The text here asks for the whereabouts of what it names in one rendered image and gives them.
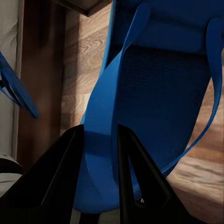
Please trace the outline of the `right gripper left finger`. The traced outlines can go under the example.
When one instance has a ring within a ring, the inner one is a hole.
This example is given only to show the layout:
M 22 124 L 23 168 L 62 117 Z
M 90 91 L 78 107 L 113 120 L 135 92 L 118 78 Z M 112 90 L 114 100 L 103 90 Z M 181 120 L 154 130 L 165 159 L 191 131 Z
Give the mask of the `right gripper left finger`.
M 0 198 L 0 224 L 70 224 L 84 125 L 65 131 Z

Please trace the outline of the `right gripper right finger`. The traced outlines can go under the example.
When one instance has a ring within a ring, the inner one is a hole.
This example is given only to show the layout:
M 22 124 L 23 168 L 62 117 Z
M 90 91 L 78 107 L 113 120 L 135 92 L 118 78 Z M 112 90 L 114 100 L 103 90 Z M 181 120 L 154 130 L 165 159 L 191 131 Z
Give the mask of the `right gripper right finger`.
M 131 128 L 117 125 L 120 224 L 196 224 Z M 146 208 L 135 205 L 130 157 Z

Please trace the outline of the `sandal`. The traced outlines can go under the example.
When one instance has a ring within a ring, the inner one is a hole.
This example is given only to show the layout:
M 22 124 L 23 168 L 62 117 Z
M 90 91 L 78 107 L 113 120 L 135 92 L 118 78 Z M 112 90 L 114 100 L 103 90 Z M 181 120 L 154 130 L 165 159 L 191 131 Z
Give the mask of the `sandal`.
M 11 99 L 14 101 L 18 106 L 21 108 L 25 107 L 28 111 L 28 113 L 34 118 L 38 119 L 39 114 L 38 110 L 25 89 L 22 82 L 19 80 L 15 72 L 12 70 L 8 62 L 6 61 L 5 57 L 2 55 L 0 51 L 0 78 L 3 81 L 5 87 L 7 88 L 10 95 L 13 97 Z M 9 97 L 3 90 L 3 88 L 0 85 L 0 90 Z
M 131 128 L 166 178 L 209 129 L 221 98 L 224 0 L 112 0 L 98 81 L 80 125 L 73 208 L 119 208 L 117 125 Z M 187 149 L 212 78 L 214 104 Z M 130 157 L 134 200 L 143 197 Z

